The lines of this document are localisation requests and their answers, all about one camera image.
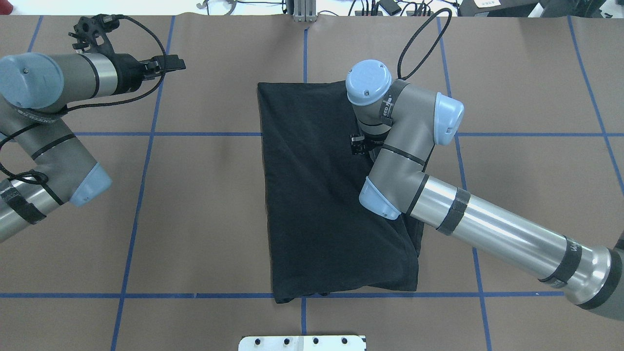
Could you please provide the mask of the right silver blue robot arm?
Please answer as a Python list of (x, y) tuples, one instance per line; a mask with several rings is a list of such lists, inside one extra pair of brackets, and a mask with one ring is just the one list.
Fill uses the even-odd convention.
[(583, 245), (428, 173), (430, 154), (462, 123), (462, 102), (393, 78), (374, 59), (356, 63), (345, 87), (362, 131), (351, 137), (352, 153), (376, 153), (359, 193), (363, 207), (390, 220), (415, 218), (562, 291), (584, 311), (623, 320), (622, 244)]

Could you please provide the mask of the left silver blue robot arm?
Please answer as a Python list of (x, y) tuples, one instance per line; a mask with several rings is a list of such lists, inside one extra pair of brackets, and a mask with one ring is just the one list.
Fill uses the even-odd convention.
[(143, 81), (183, 70), (175, 54), (138, 61), (129, 54), (24, 53), (1, 60), (1, 144), (15, 141), (35, 162), (24, 173), (1, 167), (1, 240), (107, 191), (111, 178), (62, 117), (72, 102), (132, 93)]

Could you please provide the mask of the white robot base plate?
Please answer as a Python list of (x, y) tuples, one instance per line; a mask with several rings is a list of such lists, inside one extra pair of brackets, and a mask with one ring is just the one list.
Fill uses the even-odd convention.
[(243, 337), (239, 351), (366, 351), (360, 335), (281, 335)]

